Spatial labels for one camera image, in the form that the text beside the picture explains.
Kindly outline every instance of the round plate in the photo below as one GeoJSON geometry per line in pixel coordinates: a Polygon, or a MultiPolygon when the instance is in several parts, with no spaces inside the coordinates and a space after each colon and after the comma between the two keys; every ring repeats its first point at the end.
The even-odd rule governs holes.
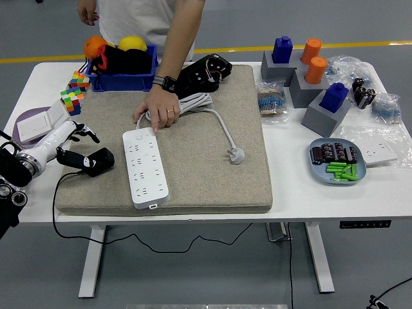
{"type": "Polygon", "coordinates": [[[330,183],[333,185],[354,185],[360,182],[366,175],[366,165],[365,165],[365,161],[363,160],[361,150],[354,143],[350,142],[349,140],[344,140],[342,138],[318,138],[317,140],[314,140],[309,146],[309,160],[310,160],[310,165],[312,166],[312,169],[316,177],[323,182],[330,183]],[[357,172],[356,177],[359,179],[356,182],[335,182],[331,180],[334,177],[334,175],[332,173],[326,172],[326,166],[328,166],[329,163],[322,163],[321,165],[312,164],[310,150],[313,147],[321,147],[323,144],[334,144],[334,143],[341,143],[343,147],[345,148],[346,147],[355,148],[356,156],[358,159],[358,162],[356,163],[356,172],[357,172]]]}

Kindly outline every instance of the purple plate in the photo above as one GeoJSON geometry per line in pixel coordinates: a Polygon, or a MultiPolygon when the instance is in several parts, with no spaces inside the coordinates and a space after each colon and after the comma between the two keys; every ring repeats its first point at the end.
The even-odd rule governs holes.
{"type": "Polygon", "coordinates": [[[18,142],[20,145],[22,145],[24,148],[32,148],[34,147],[35,144],[37,144],[39,142],[39,140],[42,139],[42,137],[44,136],[40,136],[38,138],[35,138],[34,140],[31,140],[29,142],[25,142],[22,143],[20,142],[20,136],[19,136],[19,130],[17,128],[17,123],[30,118],[34,115],[37,115],[39,113],[42,113],[43,111],[47,111],[50,108],[50,106],[46,106],[45,108],[33,108],[33,109],[29,109],[28,111],[25,111],[23,114],[21,114],[20,116],[17,117],[15,123],[14,123],[14,128],[13,128],[13,134],[12,134],[12,138],[18,142]]]}

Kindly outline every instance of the yellow floor line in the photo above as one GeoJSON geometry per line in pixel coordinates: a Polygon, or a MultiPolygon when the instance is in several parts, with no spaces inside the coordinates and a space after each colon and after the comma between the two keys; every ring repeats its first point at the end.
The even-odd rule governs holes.
{"type": "MultiPolygon", "coordinates": [[[[372,47],[372,46],[400,46],[412,45],[412,41],[380,41],[380,42],[352,42],[352,43],[324,43],[322,48],[348,48],[348,47],[372,47]]],[[[294,49],[302,50],[304,45],[294,45],[294,49]]],[[[272,50],[271,46],[246,46],[228,48],[197,48],[195,53],[232,53],[232,52],[262,52],[272,50]]],[[[84,60],[84,55],[61,55],[44,57],[25,57],[25,58],[4,58],[0,59],[0,64],[21,63],[21,62],[47,62],[47,61],[68,61],[84,60]]]]}

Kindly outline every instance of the finger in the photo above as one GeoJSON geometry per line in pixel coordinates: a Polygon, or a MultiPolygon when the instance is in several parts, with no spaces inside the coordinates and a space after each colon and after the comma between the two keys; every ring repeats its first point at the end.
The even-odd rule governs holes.
{"type": "Polygon", "coordinates": [[[159,110],[159,127],[164,127],[167,123],[167,116],[168,112],[164,108],[160,108],[159,110]]]}
{"type": "Polygon", "coordinates": [[[174,119],[173,119],[173,122],[178,121],[179,116],[180,116],[180,105],[177,104],[177,105],[174,107],[174,119]]]}
{"type": "Polygon", "coordinates": [[[159,131],[159,127],[160,127],[160,125],[159,125],[159,112],[158,112],[157,108],[151,108],[151,109],[149,109],[149,111],[150,111],[150,119],[151,119],[150,121],[151,121],[151,124],[152,124],[153,132],[157,133],[159,131]]]}
{"type": "Polygon", "coordinates": [[[145,111],[147,111],[147,106],[145,104],[145,102],[143,101],[142,103],[140,103],[138,105],[138,107],[133,111],[133,116],[135,118],[135,123],[137,124],[140,116],[142,116],[142,113],[144,113],[145,111]]]}
{"type": "Polygon", "coordinates": [[[95,25],[95,13],[93,11],[88,11],[88,21],[90,26],[95,25]]]}
{"type": "Polygon", "coordinates": [[[80,17],[80,20],[82,21],[82,23],[87,24],[87,25],[89,24],[88,14],[87,14],[86,11],[83,11],[83,12],[79,11],[79,17],[80,17]]]}
{"type": "Polygon", "coordinates": [[[171,126],[174,122],[174,111],[171,111],[170,109],[167,111],[167,126],[171,126]]]}

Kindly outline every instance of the table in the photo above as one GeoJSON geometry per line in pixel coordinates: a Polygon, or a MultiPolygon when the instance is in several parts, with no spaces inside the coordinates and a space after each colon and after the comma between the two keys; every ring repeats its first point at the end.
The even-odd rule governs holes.
{"type": "MultiPolygon", "coordinates": [[[[256,82],[260,81],[260,62],[233,64],[251,65],[256,82]]],[[[24,111],[50,106],[59,100],[60,91],[65,89],[73,72],[81,66],[81,63],[74,62],[45,62],[36,65],[7,122],[5,132],[12,134],[16,118],[24,111]]],[[[377,77],[372,66],[370,70],[377,77]]],[[[380,90],[384,91],[381,83],[379,86],[380,90]]],[[[290,100],[288,90],[285,92],[290,100]]],[[[301,125],[305,109],[290,109],[290,119],[286,124],[263,125],[274,192],[273,206],[267,213],[105,217],[67,216],[57,212],[56,222],[90,225],[91,238],[101,241],[104,239],[106,225],[305,222],[320,292],[334,292],[319,222],[412,218],[412,207],[409,204],[412,200],[412,169],[368,169],[361,182],[347,187],[318,182],[310,170],[308,149],[310,143],[320,136],[301,125]]],[[[359,117],[358,114],[348,113],[342,122],[342,126],[360,124],[370,125],[367,116],[359,117]]],[[[54,160],[48,164],[47,170],[30,184],[28,204],[19,215],[21,224],[45,225],[52,222],[53,194],[62,169],[63,166],[54,160]]],[[[94,295],[101,250],[102,245],[89,243],[79,297],[94,295]]]]}

